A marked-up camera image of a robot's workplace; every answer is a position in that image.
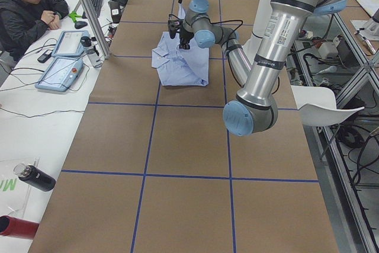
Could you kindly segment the black thermos bottle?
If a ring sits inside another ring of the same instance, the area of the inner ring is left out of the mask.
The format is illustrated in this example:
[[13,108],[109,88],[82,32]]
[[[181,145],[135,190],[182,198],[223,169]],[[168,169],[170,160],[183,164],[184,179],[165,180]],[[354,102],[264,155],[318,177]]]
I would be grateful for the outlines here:
[[53,177],[34,165],[18,164],[14,167],[14,174],[19,180],[44,192],[54,189],[56,184]]

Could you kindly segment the near blue teach pendant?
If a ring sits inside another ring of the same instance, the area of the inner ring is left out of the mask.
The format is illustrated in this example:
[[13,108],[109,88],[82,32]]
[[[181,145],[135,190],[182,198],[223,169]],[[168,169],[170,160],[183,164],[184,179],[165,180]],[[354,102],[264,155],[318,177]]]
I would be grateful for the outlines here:
[[42,90],[65,92],[81,74],[82,68],[82,58],[55,57],[34,86]]

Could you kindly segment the brown paper table cover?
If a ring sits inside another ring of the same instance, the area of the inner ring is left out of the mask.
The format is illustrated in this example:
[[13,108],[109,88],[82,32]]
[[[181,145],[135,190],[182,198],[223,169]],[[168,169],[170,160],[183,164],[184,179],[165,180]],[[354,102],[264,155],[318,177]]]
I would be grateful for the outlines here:
[[238,137],[219,47],[206,87],[151,67],[177,0],[129,0],[31,252],[337,252],[286,71],[276,124]]

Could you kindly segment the blue teach pendant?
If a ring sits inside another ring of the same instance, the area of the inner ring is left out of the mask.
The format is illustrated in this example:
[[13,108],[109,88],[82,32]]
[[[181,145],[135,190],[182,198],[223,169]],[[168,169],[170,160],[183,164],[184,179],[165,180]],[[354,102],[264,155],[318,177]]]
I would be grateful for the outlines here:
[[82,68],[82,58],[55,57],[34,86],[42,90],[65,92],[81,74]]
[[83,36],[89,37],[87,30],[69,30],[61,32],[57,43],[52,51],[52,57],[78,57],[83,51],[84,47],[81,44]]

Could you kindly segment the light blue striped shirt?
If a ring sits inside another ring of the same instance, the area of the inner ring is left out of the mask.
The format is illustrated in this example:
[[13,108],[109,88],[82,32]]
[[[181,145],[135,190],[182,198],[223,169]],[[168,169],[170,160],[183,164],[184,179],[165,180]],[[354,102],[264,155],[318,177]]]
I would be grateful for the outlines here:
[[182,49],[179,34],[171,39],[168,31],[162,33],[157,47],[152,49],[152,67],[163,86],[207,86],[208,63],[208,48],[200,48],[191,39],[189,49]]

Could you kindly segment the black computer mouse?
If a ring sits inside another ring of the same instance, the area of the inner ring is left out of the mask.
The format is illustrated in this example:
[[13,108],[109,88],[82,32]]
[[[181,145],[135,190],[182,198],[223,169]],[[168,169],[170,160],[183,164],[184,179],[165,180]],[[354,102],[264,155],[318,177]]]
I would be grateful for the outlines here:
[[86,27],[87,25],[88,25],[88,23],[86,21],[76,21],[74,23],[74,28],[79,30],[79,29]]

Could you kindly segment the person in black jacket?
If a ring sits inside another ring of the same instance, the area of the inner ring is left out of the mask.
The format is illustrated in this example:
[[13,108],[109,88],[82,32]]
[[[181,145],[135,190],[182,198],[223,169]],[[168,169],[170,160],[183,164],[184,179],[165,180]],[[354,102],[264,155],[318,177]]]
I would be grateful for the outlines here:
[[65,0],[1,0],[1,47],[19,61],[48,30],[60,28],[68,16]]

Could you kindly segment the clear water bottle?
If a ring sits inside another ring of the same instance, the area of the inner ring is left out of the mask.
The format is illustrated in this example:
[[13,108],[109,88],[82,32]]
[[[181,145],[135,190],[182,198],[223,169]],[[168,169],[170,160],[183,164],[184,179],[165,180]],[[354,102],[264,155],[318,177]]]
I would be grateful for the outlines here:
[[102,66],[102,60],[99,57],[99,52],[95,48],[95,46],[92,44],[92,40],[88,36],[82,36],[80,39],[80,43],[88,56],[88,59],[91,63],[91,65],[94,68],[100,68]]

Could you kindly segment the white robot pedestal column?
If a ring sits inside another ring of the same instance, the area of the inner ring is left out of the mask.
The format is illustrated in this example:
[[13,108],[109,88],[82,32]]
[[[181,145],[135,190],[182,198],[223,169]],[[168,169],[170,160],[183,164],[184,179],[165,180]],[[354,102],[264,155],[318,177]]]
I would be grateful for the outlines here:
[[271,0],[259,0],[258,10],[250,39],[243,46],[244,51],[256,53],[263,39],[266,27],[272,14]]

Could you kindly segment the black smartphone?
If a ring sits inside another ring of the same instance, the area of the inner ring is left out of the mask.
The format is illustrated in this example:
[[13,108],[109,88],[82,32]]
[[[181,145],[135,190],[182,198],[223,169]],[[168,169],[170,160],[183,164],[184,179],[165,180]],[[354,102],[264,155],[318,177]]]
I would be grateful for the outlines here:
[[46,50],[42,55],[37,58],[39,63],[46,63],[52,56],[52,50]]

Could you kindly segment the white plastic chair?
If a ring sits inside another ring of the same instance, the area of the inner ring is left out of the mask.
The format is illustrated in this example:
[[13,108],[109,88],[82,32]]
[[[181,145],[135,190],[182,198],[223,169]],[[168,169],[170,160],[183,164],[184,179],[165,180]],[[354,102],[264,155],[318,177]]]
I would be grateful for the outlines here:
[[340,124],[364,107],[337,109],[333,91],[325,87],[291,86],[302,124],[325,127]]

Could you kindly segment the grey aluminium frame post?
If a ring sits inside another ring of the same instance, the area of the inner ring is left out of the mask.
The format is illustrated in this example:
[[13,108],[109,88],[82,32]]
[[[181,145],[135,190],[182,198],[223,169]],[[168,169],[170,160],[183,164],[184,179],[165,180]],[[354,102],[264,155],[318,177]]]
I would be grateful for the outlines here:
[[102,28],[98,21],[98,17],[95,13],[93,4],[91,0],[80,0],[80,2],[87,16],[92,32],[97,40],[98,47],[101,50],[104,59],[108,59],[110,57],[110,48],[107,41],[105,40],[105,36],[102,32]]

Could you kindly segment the red cylinder bottle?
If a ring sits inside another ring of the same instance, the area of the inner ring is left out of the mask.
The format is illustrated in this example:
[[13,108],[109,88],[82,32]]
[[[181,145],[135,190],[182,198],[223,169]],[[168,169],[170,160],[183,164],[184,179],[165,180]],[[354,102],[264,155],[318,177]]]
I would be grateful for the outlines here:
[[11,216],[1,216],[1,236],[33,239],[39,224]]

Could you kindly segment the far blue teach pendant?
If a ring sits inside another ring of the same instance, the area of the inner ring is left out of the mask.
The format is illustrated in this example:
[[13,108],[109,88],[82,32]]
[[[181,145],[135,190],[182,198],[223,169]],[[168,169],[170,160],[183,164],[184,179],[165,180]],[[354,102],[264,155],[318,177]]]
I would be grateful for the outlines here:
[[81,44],[83,36],[89,37],[87,30],[69,30],[61,32],[57,43],[52,51],[52,57],[78,57],[83,51],[84,47]]

